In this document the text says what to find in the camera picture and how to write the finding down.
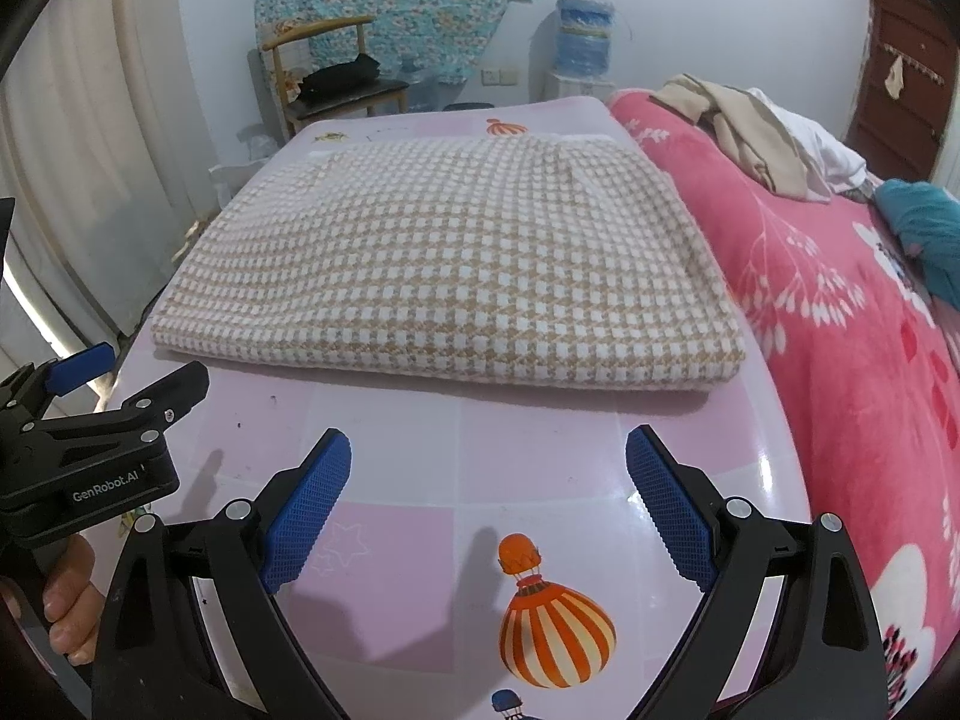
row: folded blanket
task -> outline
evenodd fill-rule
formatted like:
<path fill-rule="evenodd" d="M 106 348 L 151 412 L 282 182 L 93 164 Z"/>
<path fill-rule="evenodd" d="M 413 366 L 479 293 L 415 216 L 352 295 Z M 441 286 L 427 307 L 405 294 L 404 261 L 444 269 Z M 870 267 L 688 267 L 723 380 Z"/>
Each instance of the folded blanket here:
<path fill-rule="evenodd" d="M 745 357 L 671 180 L 612 139 L 367 143 L 253 180 L 152 319 L 159 346 L 271 365 L 705 389 Z"/>
<path fill-rule="evenodd" d="M 829 202 L 829 191 L 810 190 L 810 175 L 813 172 L 816 177 L 816 172 L 793 136 L 747 92 L 693 76 L 675 76 L 651 98 L 692 124 L 704 119 L 713 128 L 720 151 L 772 193 Z"/>

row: pink blanket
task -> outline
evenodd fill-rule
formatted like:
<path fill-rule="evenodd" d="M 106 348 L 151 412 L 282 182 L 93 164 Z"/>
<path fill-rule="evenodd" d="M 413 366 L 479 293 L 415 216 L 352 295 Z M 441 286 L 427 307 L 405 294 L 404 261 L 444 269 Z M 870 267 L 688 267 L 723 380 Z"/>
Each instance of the pink blanket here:
<path fill-rule="evenodd" d="M 960 382 L 944 336 L 868 207 L 773 196 L 645 93 L 610 108 L 673 176 L 747 314 L 811 509 L 850 529 L 893 714 L 960 629 Z"/>

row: orange striped hot air balloon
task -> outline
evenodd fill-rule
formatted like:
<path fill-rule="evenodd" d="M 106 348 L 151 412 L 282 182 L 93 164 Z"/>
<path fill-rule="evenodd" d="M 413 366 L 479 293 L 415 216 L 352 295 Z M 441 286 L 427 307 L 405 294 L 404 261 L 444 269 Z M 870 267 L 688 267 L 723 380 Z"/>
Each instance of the orange striped hot air balloon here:
<path fill-rule="evenodd" d="M 522 135 L 529 130 L 523 124 L 508 124 L 500 119 L 487 119 L 487 132 L 491 135 Z"/>
<path fill-rule="evenodd" d="M 500 628 L 500 657 L 512 675 L 537 688 L 571 688 L 599 674 L 616 648 L 616 630 L 593 600 L 544 581 L 541 555 L 522 533 L 500 543 L 500 567 L 517 595 Z"/>

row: human hand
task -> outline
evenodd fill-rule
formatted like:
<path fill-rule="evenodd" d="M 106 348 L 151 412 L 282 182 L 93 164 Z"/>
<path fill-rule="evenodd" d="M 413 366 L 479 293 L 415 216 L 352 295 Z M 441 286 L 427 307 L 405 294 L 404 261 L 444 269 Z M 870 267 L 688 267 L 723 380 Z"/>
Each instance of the human hand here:
<path fill-rule="evenodd" d="M 68 656 L 75 666 L 93 660 L 104 610 L 104 597 L 90 584 L 92 573 L 93 548 L 82 536 L 71 536 L 43 591 L 43 613 L 54 624 L 50 629 L 50 647 Z M 1 581 L 0 595 L 18 618 L 20 605 Z"/>

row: metal screw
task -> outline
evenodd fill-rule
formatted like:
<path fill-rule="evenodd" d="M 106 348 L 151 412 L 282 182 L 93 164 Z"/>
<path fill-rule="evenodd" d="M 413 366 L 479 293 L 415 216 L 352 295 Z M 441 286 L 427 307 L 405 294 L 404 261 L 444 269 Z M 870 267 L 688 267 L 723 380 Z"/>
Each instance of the metal screw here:
<path fill-rule="evenodd" d="M 831 533 L 838 533 L 843 529 L 843 520 L 836 514 L 823 514 L 820 517 L 820 524 L 827 528 Z"/>
<path fill-rule="evenodd" d="M 149 533 L 154 529 L 156 523 L 157 518 L 152 514 L 141 514 L 133 523 L 133 530 L 138 533 Z"/>
<path fill-rule="evenodd" d="M 754 508 L 743 498 L 731 498 L 727 501 L 727 511 L 737 519 L 746 519 L 750 517 Z"/>
<path fill-rule="evenodd" d="M 227 519 L 247 519 L 251 511 L 253 511 L 253 507 L 251 507 L 250 501 L 233 501 L 232 504 L 227 506 Z"/>

